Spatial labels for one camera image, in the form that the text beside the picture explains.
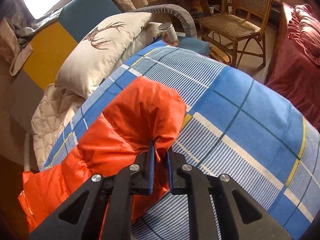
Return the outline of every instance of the jar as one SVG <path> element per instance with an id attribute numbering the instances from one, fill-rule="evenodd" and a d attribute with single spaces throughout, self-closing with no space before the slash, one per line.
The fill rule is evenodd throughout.
<path id="1" fill-rule="evenodd" d="M 172 23 L 163 23 L 158 28 L 164 42 L 171 44 L 175 47 L 178 46 L 178 37 Z"/>

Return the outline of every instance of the deer print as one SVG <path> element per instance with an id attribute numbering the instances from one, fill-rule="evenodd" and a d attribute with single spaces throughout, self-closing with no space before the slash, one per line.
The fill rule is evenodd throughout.
<path id="1" fill-rule="evenodd" d="M 94 47 L 95 49 L 108 49 L 108 48 L 104 48 L 103 46 L 109 42 L 108 40 L 105 40 L 103 37 L 101 38 L 96 38 L 96 35 L 99 32 L 105 31 L 107 29 L 111 29 L 111 28 L 116 28 L 118 32 L 120 27 L 125 27 L 126 24 L 123 22 L 116 22 L 116 23 L 110 23 L 108 26 L 98 30 L 98 27 L 96 27 L 95 29 L 93 29 L 90 33 L 88 33 L 85 37 L 84 37 L 84 41 L 88 40 L 91 42 L 91 46 Z"/>

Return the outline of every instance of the woven chair seat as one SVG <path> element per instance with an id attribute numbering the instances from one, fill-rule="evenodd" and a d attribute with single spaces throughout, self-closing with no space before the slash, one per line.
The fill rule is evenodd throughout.
<path id="1" fill-rule="evenodd" d="M 204 17 L 200 23 L 216 33 L 235 40 L 244 40 L 248 36 L 259 35 L 260 31 L 260 28 L 253 23 L 228 14 Z"/>

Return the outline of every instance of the triangular cutout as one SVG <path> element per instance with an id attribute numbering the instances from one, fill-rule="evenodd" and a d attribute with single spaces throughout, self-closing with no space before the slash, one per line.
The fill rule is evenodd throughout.
<path id="1" fill-rule="evenodd" d="M 242 222 L 246 225 L 262 218 L 262 214 L 237 190 L 232 191 Z"/>
<path id="2" fill-rule="evenodd" d="M 70 224 L 76 225 L 81 216 L 84 204 L 89 196 L 89 190 L 83 192 L 70 206 L 63 210 L 59 215 L 59 219 Z"/>

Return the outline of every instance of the silver screw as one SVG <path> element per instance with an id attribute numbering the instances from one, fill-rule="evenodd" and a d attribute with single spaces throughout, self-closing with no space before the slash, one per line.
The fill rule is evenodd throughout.
<path id="1" fill-rule="evenodd" d="M 184 171 L 191 171 L 192 170 L 192 166 L 190 164 L 183 164 L 182 165 L 182 169 Z"/>
<path id="2" fill-rule="evenodd" d="M 99 174 L 94 174 L 92 177 L 91 177 L 91 180 L 94 181 L 94 182 L 98 182 L 101 180 L 101 175 Z"/>
<path id="3" fill-rule="evenodd" d="M 131 171 L 137 171 L 140 169 L 140 166 L 138 164 L 131 164 L 129 168 Z"/>
<path id="4" fill-rule="evenodd" d="M 227 175 L 227 174 L 222 174 L 222 175 L 220 176 L 220 179 L 221 179 L 222 181 L 224 181 L 224 182 L 228 182 L 228 181 L 230 180 L 230 177 L 229 177 L 229 175 Z"/>

